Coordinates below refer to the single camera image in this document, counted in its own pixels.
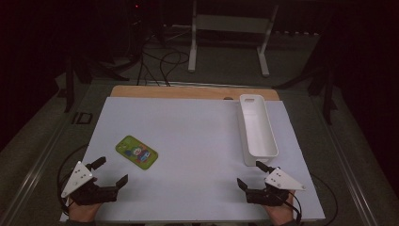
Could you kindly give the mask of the white plastic bin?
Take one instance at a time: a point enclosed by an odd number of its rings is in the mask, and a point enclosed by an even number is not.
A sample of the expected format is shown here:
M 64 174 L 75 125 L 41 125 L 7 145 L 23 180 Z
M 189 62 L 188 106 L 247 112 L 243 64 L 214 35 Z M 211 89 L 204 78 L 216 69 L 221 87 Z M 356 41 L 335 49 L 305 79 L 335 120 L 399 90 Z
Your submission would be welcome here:
M 279 155 L 263 96 L 242 94 L 237 112 L 244 162 L 255 167 Z

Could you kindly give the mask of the white table mat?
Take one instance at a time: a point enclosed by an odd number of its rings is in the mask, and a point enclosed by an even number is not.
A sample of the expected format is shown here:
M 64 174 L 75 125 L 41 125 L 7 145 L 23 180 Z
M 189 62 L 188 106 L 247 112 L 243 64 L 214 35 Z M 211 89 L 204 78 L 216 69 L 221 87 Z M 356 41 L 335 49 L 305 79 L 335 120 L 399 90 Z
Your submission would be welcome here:
M 100 222 L 264 221 L 237 182 L 264 186 L 264 172 L 244 163 L 238 104 L 226 100 L 109 97 L 84 160 L 103 156 L 94 175 L 100 186 L 128 178 L 116 202 L 104 204 Z M 158 153 L 143 170 L 116 152 L 133 136 Z

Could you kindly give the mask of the metal floor rail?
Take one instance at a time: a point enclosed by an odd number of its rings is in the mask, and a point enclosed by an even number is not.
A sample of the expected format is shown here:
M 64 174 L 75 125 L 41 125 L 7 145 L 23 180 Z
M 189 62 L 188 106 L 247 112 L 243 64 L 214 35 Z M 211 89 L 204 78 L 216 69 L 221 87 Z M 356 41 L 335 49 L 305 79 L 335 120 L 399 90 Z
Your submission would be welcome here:
M 363 189 L 360 186 L 354 171 L 349 164 L 349 161 L 346 158 L 346 155 L 344 154 L 343 147 L 338 140 L 337 135 L 330 125 L 326 126 L 326 130 L 333 149 L 337 154 L 340 171 L 342 172 L 345 183 L 351 194 L 352 200 L 358 209 L 364 226 L 376 226 L 376 217 L 364 195 Z
M 41 111 L 0 153 L 0 226 L 60 226 L 50 156 L 71 117 Z

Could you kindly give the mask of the wooden table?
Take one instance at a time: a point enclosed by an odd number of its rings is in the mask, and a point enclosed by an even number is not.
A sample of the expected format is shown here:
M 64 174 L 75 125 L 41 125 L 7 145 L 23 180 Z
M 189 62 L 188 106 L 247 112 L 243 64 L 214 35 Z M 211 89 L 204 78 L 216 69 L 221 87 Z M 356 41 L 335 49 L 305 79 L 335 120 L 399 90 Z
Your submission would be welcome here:
M 261 95 L 267 101 L 278 101 L 279 95 L 273 89 L 248 88 L 210 88 L 210 87 L 152 87 L 152 86 L 115 86 L 111 97 L 135 98 L 176 98 L 176 99 L 208 99 L 238 100 L 242 94 Z

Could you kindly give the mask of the person's left hand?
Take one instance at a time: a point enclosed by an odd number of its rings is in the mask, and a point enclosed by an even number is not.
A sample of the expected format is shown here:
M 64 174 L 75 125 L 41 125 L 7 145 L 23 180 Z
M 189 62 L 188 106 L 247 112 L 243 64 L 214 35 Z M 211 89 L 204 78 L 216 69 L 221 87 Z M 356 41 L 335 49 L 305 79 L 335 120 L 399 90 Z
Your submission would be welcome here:
M 69 205 L 69 220 L 81 223 L 93 222 L 101 206 L 100 203 L 78 205 L 76 202 L 73 202 Z

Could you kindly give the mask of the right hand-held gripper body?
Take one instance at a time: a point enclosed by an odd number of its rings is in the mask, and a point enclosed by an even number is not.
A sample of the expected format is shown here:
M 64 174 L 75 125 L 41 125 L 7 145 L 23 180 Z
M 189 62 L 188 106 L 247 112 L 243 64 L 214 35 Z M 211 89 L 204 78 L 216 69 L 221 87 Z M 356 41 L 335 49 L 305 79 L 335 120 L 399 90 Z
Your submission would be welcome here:
M 267 173 L 264 179 L 264 189 L 251 189 L 245 186 L 248 203 L 266 206 L 281 206 L 288 197 L 290 190 L 305 190 L 306 187 L 280 168 L 260 167 Z

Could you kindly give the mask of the person's right hand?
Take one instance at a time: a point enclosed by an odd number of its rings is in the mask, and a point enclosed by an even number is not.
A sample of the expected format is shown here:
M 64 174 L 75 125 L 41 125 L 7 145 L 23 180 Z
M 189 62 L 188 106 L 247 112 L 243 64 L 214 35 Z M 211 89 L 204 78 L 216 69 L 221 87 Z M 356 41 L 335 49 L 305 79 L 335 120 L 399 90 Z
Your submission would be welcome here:
M 281 206 L 263 206 L 273 226 L 297 226 L 293 209 L 294 194 L 295 192 L 291 190 L 286 200 L 288 204 L 283 204 Z

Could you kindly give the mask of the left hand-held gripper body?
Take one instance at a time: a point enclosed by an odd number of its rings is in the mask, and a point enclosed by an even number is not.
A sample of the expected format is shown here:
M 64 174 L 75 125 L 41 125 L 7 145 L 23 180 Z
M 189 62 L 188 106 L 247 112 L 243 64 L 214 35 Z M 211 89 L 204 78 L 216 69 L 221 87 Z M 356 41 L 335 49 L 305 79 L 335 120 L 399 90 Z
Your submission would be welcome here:
M 115 186 L 100 187 L 94 184 L 94 176 L 86 165 L 78 161 L 60 196 L 71 198 L 78 205 L 115 202 L 119 190 Z

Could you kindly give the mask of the green cartoon phone case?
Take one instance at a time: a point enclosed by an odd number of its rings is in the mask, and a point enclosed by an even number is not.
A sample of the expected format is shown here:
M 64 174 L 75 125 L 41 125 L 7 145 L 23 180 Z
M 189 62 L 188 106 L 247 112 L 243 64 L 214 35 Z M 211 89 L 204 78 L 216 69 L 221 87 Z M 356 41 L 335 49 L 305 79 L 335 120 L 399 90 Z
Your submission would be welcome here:
M 148 170 L 158 158 L 154 149 L 132 136 L 124 137 L 115 150 L 142 170 Z

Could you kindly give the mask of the white metal stand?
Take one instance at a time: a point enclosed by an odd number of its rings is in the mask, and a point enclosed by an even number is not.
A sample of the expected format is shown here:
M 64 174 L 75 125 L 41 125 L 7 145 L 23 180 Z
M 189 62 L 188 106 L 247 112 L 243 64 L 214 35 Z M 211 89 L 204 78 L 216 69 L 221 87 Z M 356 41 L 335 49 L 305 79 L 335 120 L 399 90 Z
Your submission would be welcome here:
M 272 7 L 271 15 L 268 19 L 208 15 L 197 13 L 198 0 L 193 0 L 192 7 L 192 24 L 191 24 L 191 46 L 188 59 L 188 70 L 193 73 L 196 70 L 197 63 L 197 31 L 225 31 L 225 32 L 242 32 L 263 34 L 263 43 L 257 47 L 257 56 L 263 77 L 270 75 L 266 62 L 265 50 L 271 37 L 274 22 L 279 10 L 278 5 Z

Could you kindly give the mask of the black floor bracket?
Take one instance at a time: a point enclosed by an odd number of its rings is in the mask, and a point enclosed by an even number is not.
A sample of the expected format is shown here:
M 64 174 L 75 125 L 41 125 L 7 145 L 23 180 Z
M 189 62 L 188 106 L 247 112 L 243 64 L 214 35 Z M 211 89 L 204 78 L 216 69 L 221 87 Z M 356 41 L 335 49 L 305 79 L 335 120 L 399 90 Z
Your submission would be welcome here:
M 76 112 L 72 118 L 72 124 L 90 124 L 92 118 L 92 113 Z

